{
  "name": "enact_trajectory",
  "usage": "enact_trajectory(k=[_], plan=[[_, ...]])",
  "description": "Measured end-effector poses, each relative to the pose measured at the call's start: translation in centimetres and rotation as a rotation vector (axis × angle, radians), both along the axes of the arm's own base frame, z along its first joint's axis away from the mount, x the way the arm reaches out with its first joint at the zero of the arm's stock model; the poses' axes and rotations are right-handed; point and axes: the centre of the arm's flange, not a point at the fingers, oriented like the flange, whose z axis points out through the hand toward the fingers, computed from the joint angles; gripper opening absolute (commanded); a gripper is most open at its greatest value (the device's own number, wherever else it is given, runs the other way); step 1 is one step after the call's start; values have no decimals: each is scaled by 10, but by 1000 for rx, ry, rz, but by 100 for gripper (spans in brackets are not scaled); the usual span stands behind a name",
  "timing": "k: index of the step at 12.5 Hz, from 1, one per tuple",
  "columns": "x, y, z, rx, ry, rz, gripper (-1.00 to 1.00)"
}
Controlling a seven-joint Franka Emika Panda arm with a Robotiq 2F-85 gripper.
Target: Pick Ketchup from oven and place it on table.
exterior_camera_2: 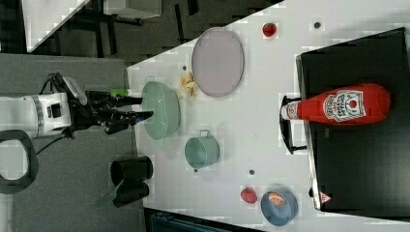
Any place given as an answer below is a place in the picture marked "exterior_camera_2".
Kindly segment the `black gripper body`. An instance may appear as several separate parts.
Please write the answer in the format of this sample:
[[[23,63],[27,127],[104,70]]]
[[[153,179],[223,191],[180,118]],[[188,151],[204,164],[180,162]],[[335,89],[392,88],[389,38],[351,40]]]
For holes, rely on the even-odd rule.
[[[103,117],[97,112],[101,101],[110,94],[103,91],[84,91],[71,77],[64,77],[60,73],[52,73],[47,80],[51,83],[50,90],[67,95],[71,124],[63,129],[65,137],[73,138],[75,131],[88,130],[92,126],[100,126]]]

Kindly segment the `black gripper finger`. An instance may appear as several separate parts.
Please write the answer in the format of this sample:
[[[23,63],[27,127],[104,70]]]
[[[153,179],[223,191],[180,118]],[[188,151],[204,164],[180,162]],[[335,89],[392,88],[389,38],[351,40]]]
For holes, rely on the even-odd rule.
[[[129,111],[118,112],[113,119],[105,122],[104,131],[106,134],[113,134],[126,130],[129,126],[134,126],[139,122],[149,119],[154,115],[153,111]]]
[[[135,98],[129,96],[115,96],[111,97],[109,100],[110,107],[122,107],[134,104],[141,104],[142,98]]]

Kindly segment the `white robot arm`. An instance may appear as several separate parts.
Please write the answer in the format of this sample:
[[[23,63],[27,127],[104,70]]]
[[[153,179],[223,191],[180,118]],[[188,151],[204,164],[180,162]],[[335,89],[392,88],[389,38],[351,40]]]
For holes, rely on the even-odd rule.
[[[21,177],[1,178],[3,194],[16,194],[35,181],[39,171],[39,152],[33,145],[35,139],[52,136],[59,141],[93,126],[102,126],[106,134],[113,134],[154,115],[152,110],[124,112],[120,109],[141,104],[142,98],[84,91],[74,79],[58,72],[50,74],[44,85],[50,88],[48,94],[40,92],[1,99],[1,153],[23,152],[27,158],[27,169]]]

